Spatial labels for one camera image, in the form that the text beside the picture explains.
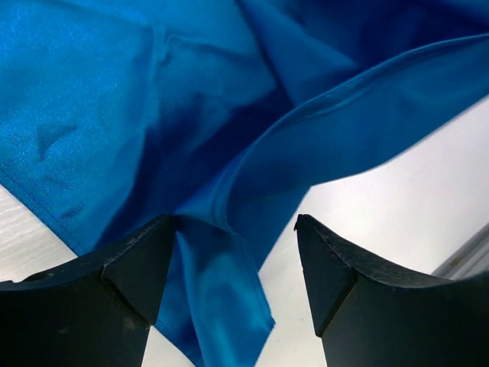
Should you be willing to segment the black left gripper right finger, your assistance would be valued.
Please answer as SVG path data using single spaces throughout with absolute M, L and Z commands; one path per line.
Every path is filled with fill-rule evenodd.
M 449 280 L 397 265 L 309 215 L 295 225 L 329 366 L 486 366 L 488 274 Z

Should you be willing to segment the blue satin napkin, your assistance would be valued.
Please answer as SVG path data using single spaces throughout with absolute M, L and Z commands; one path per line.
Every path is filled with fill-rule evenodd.
M 77 255 L 177 220 L 157 329 L 252 366 L 309 188 L 488 93 L 486 1 L 3 1 L 1 183 Z

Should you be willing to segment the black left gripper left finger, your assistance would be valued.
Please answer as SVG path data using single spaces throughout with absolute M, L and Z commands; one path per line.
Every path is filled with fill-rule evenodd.
M 175 229 L 160 216 L 84 256 L 1 284 L 3 366 L 140 366 Z

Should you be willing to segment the aluminium frame rail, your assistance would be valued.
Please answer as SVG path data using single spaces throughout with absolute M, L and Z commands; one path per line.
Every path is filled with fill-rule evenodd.
M 473 235 L 461 248 L 448 257 L 433 276 L 462 279 L 488 271 L 488 226 Z

